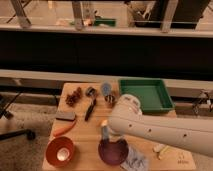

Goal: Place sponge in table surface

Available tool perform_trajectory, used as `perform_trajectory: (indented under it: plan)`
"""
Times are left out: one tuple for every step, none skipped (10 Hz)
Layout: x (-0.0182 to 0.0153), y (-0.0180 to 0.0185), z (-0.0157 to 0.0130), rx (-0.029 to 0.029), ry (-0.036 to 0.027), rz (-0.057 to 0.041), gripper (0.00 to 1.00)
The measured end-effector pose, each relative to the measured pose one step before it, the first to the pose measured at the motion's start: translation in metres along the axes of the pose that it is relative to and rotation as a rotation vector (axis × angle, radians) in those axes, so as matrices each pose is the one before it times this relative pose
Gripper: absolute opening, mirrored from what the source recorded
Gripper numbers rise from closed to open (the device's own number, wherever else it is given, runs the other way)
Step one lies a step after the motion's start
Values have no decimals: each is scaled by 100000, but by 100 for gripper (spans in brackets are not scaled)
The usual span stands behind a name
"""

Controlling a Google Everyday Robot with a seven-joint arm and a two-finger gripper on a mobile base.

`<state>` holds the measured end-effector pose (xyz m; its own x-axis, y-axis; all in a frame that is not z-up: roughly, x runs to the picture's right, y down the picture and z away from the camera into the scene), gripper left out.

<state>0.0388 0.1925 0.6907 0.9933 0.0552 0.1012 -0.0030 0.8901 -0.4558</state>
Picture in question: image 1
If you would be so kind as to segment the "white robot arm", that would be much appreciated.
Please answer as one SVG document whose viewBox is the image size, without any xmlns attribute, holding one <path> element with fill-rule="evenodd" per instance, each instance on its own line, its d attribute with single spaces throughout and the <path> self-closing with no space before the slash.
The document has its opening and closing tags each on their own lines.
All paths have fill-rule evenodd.
<svg viewBox="0 0 213 171">
<path fill-rule="evenodd" d="M 108 118 L 110 129 L 213 157 L 213 120 L 144 115 L 138 98 L 122 95 Z"/>
</svg>

